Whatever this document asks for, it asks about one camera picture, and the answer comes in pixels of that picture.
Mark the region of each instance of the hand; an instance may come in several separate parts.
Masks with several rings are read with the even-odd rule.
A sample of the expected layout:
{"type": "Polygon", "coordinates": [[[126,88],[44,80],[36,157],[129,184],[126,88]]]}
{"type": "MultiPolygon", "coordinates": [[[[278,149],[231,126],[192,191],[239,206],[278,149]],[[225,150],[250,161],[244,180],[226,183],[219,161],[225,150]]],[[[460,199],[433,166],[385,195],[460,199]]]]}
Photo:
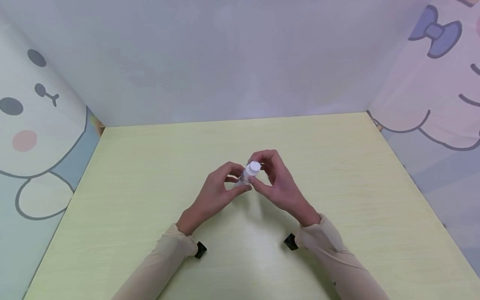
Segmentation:
{"type": "Polygon", "coordinates": [[[229,191],[225,189],[224,182],[237,182],[244,169],[239,164],[227,162],[208,174],[197,199],[178,220],[179,231],[186,236],[191,235],[203,222],[219,213],[237,196],[250,191],[252,187],[249,185],[237,186],[229,191]]]}
{"type": "Polygon", "coordinates": [[[303,197],[276,150],[255,152],[248,162],[251,161],[258,161],[262,165],[262,170],[265,171],[272,184],[272,186],[268,186],[257,178],[250,177],[249,181],[257,192],[278,208],[287,211],[304,227],[320,223],[320,215],[303,197]]]}

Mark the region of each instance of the pastel wallpaper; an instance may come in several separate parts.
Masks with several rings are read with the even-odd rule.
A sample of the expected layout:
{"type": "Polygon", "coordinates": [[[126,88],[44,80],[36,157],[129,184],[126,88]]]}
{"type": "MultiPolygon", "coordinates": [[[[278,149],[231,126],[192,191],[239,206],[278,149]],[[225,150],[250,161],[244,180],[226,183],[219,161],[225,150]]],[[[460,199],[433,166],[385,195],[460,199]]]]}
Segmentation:
{"type": "Polygon", "coordinates": [[[99,140],[99,122],[0,14],[0,299],[20,300],[99,140]]]}
{"type": "Polygon", "coordinates": [[[435,0],[369,108],[480,275],[480,4],[435,0]]]}

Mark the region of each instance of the pink cheek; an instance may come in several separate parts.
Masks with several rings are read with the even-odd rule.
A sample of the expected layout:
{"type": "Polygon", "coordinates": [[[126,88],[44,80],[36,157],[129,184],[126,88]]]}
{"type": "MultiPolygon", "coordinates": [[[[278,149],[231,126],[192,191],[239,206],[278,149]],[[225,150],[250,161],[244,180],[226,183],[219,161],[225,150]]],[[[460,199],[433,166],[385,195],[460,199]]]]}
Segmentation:
{"type": "Polygon", "coordinates": [[[12,139],[12,146],[18,152],[27,152],[36,145],[36,133],[31,130],[23,130],[12,139]]]}

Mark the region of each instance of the cartoon bear face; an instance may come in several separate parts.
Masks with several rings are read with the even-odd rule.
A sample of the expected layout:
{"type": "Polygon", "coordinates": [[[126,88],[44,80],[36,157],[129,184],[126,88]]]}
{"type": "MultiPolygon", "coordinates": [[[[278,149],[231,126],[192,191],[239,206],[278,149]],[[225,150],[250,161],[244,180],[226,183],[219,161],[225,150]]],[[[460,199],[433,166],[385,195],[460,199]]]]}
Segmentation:
{"type": "Polygon", "coordinates": [[[86,105],[21,32],[0,24],[0,173],[31,178],[72,149],[85,130],[86,105]]]}

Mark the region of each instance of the wrist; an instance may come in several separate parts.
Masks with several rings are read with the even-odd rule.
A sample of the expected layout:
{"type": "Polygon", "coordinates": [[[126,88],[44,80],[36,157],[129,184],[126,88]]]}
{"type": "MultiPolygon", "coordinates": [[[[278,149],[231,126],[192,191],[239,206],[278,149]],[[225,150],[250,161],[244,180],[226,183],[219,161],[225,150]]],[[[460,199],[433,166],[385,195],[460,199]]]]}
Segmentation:
{"type": "Polygon", "coordinates": [[[311,206],[305,198],[298,201],[295,209],[289,213],[296,218],[303,227],[319,224],[322,220],[315,208],[311,206]]]}
{"type": "Polygon", "coordinates": [[[189,207],[181,214],[177,221],[177,228],[184,235],[190,236],[202,223],[199,214],[192,207],[189,207]]]}

